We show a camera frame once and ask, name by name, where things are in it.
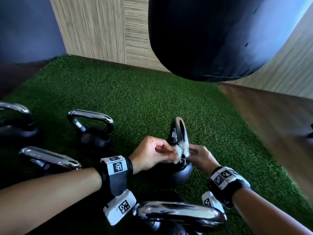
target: punching bag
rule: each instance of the punching bag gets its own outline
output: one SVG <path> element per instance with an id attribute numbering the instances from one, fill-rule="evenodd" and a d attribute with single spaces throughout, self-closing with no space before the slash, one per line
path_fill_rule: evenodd
<path id="1" fill-rule="evenodd" d="M 284 45 L 312 0 L 149 0 L 152 50 L 196 81 L 252 74 Z"/>

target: forearm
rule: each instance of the forearm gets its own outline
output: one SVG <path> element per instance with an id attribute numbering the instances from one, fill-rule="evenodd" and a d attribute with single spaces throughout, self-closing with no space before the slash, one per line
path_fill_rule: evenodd
<path id="1" fill-rule="evenodd" d="M 101 188 L 94 168 L 24 181 L 0 190 L 0 234 L 25 234 Z"/>
<path id="2" fill-rule="evenodd" d="M 313 233 L 294 218 L 250 189 L 237 190 L 232 198 L 236 209 L 256 235 Z"/>

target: blue wall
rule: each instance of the blue wall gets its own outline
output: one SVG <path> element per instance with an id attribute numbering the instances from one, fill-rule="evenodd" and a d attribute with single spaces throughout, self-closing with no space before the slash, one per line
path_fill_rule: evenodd
<path id="1" fill-rule="evenodd" d="M 50 0 L 0 0 L 0 65 L 65 54 Z"/>

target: artificial grass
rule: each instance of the artificial grass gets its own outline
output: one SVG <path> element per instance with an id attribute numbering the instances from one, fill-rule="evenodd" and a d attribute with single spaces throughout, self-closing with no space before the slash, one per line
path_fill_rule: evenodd
<path id="1" fill-rule="evenodd" d="M 34 120 L 43 125 L 41 147 L 71 156 L 85 167 L 92 166 L 93 160 L 88 151 L 78 147 L 76 131 L 66 119 L 68 111 L 79 108 L 111 116 L 115 121 L 113 148 L 123 156 L 130 155 L 146 135 L 166 138 L 172 117 L 181 116 L 191 143 L 205 145 L 222 165 L 245 177 L 257 193 L 313 229 L 313 212 L 305 197 L 216 84 L 67 56 L 53 60 L 6 100 L 26 105 Z M 31 171 L 23 170 L 28 179 Z M 128 189 L 138 201 L 160 190 L 143 173 L 130 180 Z M 207 191 L 206 176 L 194 170 L 189 181 L 175 191 L 200 204 L 201 195 Z M 94 197 L 86 198 L 32 233 L 124 234 L 125 222 L 111 228 L 101 208 L 92 209 L 97 205 Z M 240 217 L 228 219 L 231 229 L 217 234 L 251 233 Z M 132 229 L 139 228 L 128 227 L 127 231 Z"/>

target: hand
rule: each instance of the hand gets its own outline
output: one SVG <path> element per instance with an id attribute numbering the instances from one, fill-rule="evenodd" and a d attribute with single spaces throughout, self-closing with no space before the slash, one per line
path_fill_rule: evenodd
<path id="1" fill-rule="evenodd" d="M 220 166 L 206 147 L 189 144 L 189 148 L 192 155 L 188 158 L 188 161 L 204 173 L 208 174 L 208 176 L 211 176 L 212 172 Z"/>
<path id="2" fill-rule="evenodd" d="M 129 159 L 133 164 L 133 174 L 136 174 L 150 169 L 159 162 L 177 162 L 178 154 L 166 140 L 147 136 L 129 156 Z"/>

